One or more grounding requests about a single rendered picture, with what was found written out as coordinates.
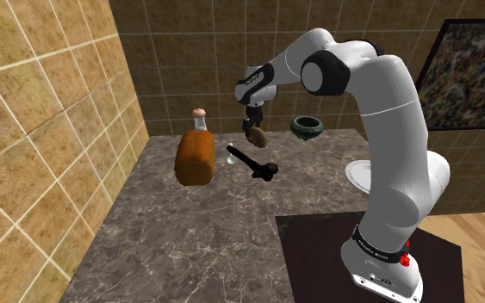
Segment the dark green bowl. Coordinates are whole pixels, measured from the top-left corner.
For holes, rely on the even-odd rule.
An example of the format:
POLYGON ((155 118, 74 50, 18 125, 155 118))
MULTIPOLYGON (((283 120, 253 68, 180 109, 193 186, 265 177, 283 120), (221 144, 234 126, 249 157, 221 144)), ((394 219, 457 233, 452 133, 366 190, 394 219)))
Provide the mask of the dark green bowl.
POLYGON ((323 132, 324 124, 312 116, 298 116, 290 122, 289 128, 297 138, 309 140, 323 132))

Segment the black-framed abstract wall picture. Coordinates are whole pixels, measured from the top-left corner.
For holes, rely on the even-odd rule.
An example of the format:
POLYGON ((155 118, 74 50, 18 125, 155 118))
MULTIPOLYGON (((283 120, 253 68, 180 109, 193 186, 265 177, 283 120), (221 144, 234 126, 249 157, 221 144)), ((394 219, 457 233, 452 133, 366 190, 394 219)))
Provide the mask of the black-framed abstract wall picture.
POLYGON ((415 86, 429 130, 485 129, 485 19, 446 19, 415 86))

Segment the black long-handled tool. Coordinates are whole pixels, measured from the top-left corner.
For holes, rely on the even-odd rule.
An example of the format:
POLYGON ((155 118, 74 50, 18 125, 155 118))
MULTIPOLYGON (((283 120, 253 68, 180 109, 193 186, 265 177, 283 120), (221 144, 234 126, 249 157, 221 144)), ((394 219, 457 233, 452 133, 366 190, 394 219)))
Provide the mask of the black long-handled tool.
POLYGON ((227 150, 252 170, 252 178, 262 178, 266 182, 269 182, 278 172, 278 166, 275 163, 259 164, 231 145, 227 146, 227 150))

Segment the tan round ridged object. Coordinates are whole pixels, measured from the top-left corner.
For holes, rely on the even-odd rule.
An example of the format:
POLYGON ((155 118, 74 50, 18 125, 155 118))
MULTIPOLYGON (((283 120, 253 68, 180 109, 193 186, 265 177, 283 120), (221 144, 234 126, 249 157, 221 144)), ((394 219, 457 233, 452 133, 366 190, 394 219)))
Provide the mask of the tan round ridged object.
POLYGON ((250 127, 246 132, 246 138, 257 148, 265 148, 267 146, 266 133, 259 127, 250 127))

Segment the white plate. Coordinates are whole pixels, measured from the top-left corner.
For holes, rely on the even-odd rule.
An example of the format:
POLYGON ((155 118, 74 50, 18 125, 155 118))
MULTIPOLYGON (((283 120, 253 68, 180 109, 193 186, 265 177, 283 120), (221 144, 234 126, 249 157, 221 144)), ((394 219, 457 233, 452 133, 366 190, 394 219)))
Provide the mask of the white plate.
POLYGON ((361 192, 370 192, 370 160, 355 160, 345 167, 347 181, 361 192))

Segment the dark robot stand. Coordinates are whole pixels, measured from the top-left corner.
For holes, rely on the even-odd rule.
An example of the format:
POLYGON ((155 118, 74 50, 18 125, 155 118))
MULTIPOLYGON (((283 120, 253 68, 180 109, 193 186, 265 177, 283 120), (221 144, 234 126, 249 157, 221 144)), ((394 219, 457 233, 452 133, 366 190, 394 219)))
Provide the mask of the dark robot stand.
MULTIPOLYGON (((362 212, 277 216, 295 303, 394 303, 358 287, 343 264, 341 245, 362 212)), ((465 303, 461 248, 416 229, 410 249, 423 279, 420 303, 465 303)))

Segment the brown bottle with cork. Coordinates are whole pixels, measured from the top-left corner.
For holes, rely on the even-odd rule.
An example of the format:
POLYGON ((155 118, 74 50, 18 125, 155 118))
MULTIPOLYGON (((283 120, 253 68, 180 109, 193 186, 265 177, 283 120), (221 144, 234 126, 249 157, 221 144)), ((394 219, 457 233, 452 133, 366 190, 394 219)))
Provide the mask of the brown bottle with cork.
POLYGON ((215 170, 215 139, 205 121, 206 111, 192 111, 194 129, 181 138, 175 158, 176 179, 183 186, 202 186, 210 183, 215 170))

